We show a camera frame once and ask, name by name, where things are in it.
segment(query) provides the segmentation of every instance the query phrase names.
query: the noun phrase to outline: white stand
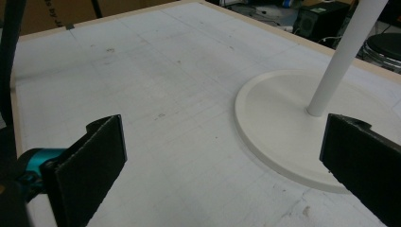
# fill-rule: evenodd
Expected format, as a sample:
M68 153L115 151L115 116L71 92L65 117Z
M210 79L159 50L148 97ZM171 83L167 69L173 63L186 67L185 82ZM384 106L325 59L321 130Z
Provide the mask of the white stand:
M360 1L323 78L306 71L278 71L242 87L235 102L236 125L265 164L295 182L346 193L319 160L328 113L366 121L377 133L398 142L394 137L401 133L401 122L395 113L357 86L340 84L386 3Z

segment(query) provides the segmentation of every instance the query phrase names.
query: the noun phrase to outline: black pole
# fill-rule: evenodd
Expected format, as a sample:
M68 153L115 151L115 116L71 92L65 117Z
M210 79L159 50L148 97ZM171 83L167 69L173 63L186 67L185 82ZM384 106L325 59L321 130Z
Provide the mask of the black pole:
M6 125L12 125L10 77L23 20L26 0L8 0L0 43L0 113Z

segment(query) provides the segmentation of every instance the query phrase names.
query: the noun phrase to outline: teal metallic part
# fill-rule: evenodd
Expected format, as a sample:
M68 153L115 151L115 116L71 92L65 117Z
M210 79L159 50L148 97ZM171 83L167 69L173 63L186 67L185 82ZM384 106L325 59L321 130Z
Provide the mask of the teal metallic part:
M49 159L56 158L65 151L65 148L43 148L30 158L26 171L34 171L42 177L39 166Z

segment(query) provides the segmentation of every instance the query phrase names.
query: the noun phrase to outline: white round base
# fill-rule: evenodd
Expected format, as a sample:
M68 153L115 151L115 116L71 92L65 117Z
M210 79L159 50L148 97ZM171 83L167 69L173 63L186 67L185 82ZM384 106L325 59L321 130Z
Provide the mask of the white round base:
M319 160L327 115L372 125L399 143L401 121L369 92L343 81L322 117L306 112L323 75L305 70L270 72L246 83L235 101L235 121L249 149L285 177L323 191L349 193Z

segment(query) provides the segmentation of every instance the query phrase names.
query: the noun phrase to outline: round stool seat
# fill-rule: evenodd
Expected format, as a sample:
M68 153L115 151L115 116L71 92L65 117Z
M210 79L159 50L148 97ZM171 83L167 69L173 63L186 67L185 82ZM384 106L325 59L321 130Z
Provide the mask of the round stool seat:
M371 36L367 45L379 54L401 61L401 33L384 33Z

